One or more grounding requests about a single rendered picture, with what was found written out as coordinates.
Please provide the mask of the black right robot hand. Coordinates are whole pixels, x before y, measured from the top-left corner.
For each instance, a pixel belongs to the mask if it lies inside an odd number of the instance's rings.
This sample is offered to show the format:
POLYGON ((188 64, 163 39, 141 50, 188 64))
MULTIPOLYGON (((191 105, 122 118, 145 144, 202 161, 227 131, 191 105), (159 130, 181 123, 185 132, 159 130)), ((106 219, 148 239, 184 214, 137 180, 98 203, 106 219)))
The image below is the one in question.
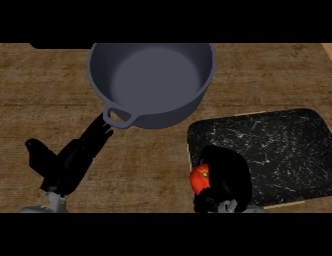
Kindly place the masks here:
POLYGON ((252 181, 246 159, 233 150, 206 145, 202 149, 197 165, 209 166, 209 187, 194 194, 194 212, 218 213, 218 204, 235 200, 249 205, 252 199, 252 181))

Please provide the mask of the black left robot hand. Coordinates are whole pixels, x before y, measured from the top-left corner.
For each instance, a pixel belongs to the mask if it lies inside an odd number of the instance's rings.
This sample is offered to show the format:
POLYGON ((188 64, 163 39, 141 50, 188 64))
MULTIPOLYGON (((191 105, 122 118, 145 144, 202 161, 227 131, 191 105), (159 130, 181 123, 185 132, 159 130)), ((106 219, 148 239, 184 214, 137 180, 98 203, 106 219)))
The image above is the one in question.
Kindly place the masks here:
POLYGON ((67 143, 58 153, 38 139, 26 140, 29 167, 44 178, 41 189, 45 192, 64 197, 76 190, 111 134, 110 125, 104 122, 103 115, 98 115, 80 137, 67 143))

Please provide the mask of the red tomato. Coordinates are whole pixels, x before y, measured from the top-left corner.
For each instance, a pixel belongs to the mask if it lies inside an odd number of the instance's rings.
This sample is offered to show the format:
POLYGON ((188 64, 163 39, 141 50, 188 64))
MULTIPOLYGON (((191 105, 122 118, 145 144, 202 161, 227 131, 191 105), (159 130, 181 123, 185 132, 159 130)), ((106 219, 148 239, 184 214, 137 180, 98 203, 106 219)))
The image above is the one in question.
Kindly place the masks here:
POLYGON ((209 166, 197 165, 188 175, 190 186, 196 195, 209 187, 209 166))

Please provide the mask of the black marble tray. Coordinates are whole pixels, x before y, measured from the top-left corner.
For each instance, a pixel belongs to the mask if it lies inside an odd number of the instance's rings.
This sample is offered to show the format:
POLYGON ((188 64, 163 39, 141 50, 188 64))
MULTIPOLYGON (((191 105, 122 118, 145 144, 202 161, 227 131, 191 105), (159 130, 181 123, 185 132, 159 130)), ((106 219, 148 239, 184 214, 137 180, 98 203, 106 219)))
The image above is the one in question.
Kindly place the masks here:
POLYGON ((258 206, 332 196, 332 132, 306 108, 207 119, 188 126, 190 162, 202 148, 224 147, 246 159, 258 206))

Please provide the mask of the grey metal pot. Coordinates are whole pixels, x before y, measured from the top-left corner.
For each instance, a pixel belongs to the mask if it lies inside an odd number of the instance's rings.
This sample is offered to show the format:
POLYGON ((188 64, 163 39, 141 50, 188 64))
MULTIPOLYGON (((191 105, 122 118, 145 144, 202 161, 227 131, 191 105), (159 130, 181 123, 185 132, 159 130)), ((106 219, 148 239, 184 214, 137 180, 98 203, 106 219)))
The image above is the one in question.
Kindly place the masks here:
POLYGON ((86 66, 106 123, 119 129, 162 129, 199 106, 215 52, 209 43, 97 43, 86 66))

